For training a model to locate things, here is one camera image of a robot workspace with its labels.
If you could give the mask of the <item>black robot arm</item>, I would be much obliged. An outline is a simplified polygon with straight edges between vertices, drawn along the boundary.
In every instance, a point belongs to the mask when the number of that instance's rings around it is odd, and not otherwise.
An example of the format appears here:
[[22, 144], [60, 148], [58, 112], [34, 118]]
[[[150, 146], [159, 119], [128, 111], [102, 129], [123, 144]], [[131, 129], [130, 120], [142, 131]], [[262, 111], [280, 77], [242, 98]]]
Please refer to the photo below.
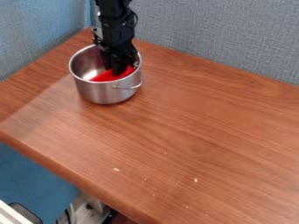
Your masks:
[[100, 50], [104, 67], [119, 76], [128, 66], [136, 62], [138, 50], [132, 43], [138, 15], [130, 4], [132, 0], [95, 0], [98, 6], [98, 21], [94, 44]]

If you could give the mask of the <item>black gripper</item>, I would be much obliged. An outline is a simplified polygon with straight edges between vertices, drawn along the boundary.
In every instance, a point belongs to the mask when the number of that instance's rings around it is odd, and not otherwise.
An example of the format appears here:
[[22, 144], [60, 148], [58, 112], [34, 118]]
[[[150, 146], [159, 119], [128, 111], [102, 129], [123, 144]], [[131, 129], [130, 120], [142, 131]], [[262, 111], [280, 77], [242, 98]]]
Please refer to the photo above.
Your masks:
[[135, 28], [138, 23], [136, 14], [126, 14], [120, 17], [108, 17], [99, 15], [100, 27], [95, 27], [94, 43], [98, 46], [104, 67], [112, 70], [112, 75], [119, 76], [131, 67], [138, 67], [139, 56], [132, 44], [135, 37]]

